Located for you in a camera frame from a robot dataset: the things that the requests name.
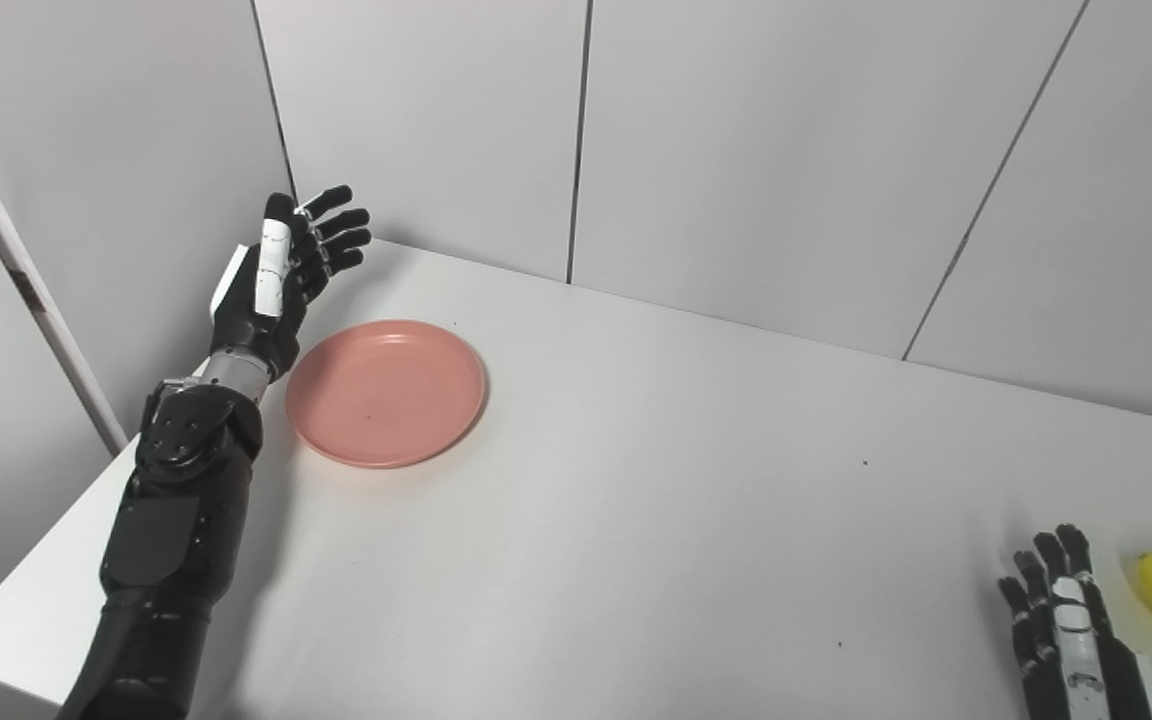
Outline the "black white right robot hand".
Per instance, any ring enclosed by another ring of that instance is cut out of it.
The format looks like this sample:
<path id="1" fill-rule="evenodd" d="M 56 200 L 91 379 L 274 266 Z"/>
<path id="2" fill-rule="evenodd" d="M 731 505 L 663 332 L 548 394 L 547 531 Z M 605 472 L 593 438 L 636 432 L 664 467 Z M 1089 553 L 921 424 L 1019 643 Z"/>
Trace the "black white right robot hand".
<path id="1" fill-rule="evenodd" d="M 996 588 L 1029 719 L 1152 719 L 1152 667 L 1114 630 L 1091 544 L 1061 524 L 1014 553 Z"/>

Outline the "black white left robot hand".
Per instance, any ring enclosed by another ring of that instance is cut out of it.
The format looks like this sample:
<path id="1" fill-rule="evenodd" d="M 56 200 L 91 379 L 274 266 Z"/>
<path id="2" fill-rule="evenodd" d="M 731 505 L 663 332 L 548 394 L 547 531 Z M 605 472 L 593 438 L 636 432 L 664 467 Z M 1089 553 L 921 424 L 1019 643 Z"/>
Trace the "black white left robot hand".
<path id="1" fill-rule="evenodd" d="M 351 209 L 353 188 L 338 184 L 310 200 L 271 194 L 260 241 L 247 247 L 218 287 L 212 309 L 212 356 L 255 361 L 268 382 L 279 381 L 300 356 L 298 333 L 308 305 L 332 278 L 364 262 L 372 240 L 366 209 Z"/>

